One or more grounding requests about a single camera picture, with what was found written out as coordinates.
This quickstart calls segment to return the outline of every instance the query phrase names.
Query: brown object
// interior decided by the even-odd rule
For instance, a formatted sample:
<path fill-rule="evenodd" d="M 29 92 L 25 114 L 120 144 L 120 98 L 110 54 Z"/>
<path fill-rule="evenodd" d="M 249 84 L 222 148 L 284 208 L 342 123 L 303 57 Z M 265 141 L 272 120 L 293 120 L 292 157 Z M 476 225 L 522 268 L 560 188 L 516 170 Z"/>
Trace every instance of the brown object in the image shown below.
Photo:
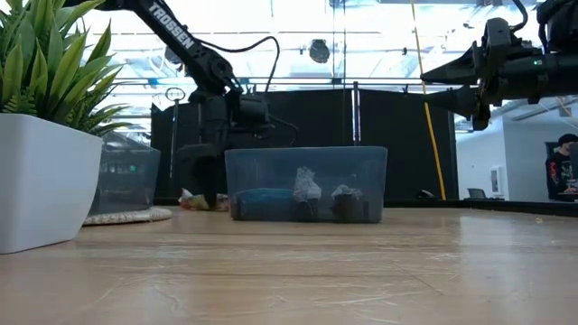
<path fill-rule="evenodd" d="M 575 324 L 578 219 L 389 209 L 380 225 L 171 220 L 0 255 L 2 325 Z"/>

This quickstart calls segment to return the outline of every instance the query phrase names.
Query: white planter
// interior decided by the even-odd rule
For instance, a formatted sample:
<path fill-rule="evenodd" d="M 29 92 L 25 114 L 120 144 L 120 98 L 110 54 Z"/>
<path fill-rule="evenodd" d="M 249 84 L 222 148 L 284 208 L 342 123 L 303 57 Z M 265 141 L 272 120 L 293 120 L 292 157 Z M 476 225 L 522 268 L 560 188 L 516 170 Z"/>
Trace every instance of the white planter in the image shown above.
<path fill-rule="evenodd" d="M 0 114 L 0 254 L 73 239 L 98 182 L 102 139 Z"/>

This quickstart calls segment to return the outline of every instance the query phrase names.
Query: black partition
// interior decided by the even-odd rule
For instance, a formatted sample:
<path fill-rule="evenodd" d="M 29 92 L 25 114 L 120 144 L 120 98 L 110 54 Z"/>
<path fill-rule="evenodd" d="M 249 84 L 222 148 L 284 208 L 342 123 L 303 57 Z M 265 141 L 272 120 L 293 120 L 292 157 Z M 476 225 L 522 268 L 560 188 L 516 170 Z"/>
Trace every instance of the black partition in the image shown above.
<path fill-rule="evenodd" d="M 272 115 L 299 128 L 293 146 L 342 146 L 353 145 L 351 90 L 276 91 L 267 94 Z M 177 122 L 176 148 L 199 142 L 199 119 L 197 103 L 180 104 Z M 173 200 L 180 195 L 180 187 L 196 191 L 187 171 L 176 170 L 178 183 L 171 186 L 171 135 L 174 107 L 160 110 L 153 107 L 151 146 L 161 152 L 156 198 Z M 232 148 L 268 148 L 287 146 L 294 131 L 274 122 L 275 133 L 266 140 L 250 135 L 233 135 Z"/>
<path fill-rule="evenodd" d="M 389 91 L 359 91 L 362 145 L 388 149 L 386 200 L 415 200 L 420 190 L 441 197 L 434 150 L 421 95 Z M 446 197 L 458 199 L 453 116 L 431 107 Z"/>

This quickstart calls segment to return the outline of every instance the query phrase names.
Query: yellow pole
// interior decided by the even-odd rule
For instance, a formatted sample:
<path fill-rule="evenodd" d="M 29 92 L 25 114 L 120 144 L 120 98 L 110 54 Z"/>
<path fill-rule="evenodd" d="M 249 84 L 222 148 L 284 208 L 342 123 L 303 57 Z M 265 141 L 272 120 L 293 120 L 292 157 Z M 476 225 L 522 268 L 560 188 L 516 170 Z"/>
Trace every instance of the yellow pole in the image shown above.
<path fill-rule="evenodd" d="M 419 46 L 419 36 L 417 34 L 417 21 L 415 19 L 415 0 L 410 0 L 412 4 L 412 15 L 414 17 L 414 32 L 415 32 L 415 45 L 417 47 L 417 60 L 419 61 L 419 71 L 420 74 L 424 73 L 424 65 L 422 64 L 422 50 Z M 425 82 L 422 81 L 422 91 L 424 95 L 427 94 L 425 91 Z M 445 187 L 443 186 L 443 175 L 442 166 L 440 164 L 440 155 L 437 152 L 437 143 L 435 142 L 434 127 L 432 125 L 432 117 L 430 115 L 430 106 L 427 102 L 424 102 L 425 117 L 427 118 L 427 126 L 430 131 L 430 139 L 432 140 L 433 156 L 435 158 L 435 167 L 437 168 L 437 177 L 440 182 L 440 192 L 442 193 L 442 200 L 445 200 Z"/>

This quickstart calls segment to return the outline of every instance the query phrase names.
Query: green leaves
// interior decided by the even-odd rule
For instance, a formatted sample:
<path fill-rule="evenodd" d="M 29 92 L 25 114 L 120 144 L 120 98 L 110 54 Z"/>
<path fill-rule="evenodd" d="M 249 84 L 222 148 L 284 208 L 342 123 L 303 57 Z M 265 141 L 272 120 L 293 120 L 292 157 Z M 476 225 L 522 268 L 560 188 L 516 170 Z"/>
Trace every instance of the green leaves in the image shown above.
<path fill-rule="evenodd" d="M 6 58 L 6 67 L 2 85 L 2 104 L 6 104 L 14 95 L 20 95 L 23 74 L 22 40 L 20 37 Z"/>
<path fill-rule="evenodd" d="M 110 22 L 90 53 L 84 24 L 68 32 L 104 0 L 63 8 L 65 0 L 9 0 L 9 14 L 0 11 L 0 112 L 38 116 L 93 135 L 128 123 L 110 123 L 125 106 L 95 107 L 116 87 L 122 65 L 109 65 Z"/>

